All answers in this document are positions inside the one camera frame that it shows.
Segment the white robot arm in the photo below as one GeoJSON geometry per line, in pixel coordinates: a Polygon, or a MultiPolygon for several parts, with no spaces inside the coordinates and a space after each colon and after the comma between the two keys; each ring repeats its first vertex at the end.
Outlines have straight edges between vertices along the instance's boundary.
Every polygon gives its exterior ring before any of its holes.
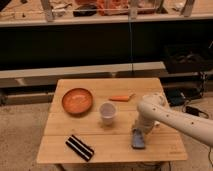
{"type": "Polygon", "coordinates": [[[213,148],[213,120],[172,110],[165,103],[166,98],[160,93],[144,95],[137,104],[133,129],[148,134],[158,121],[213,148]]]}

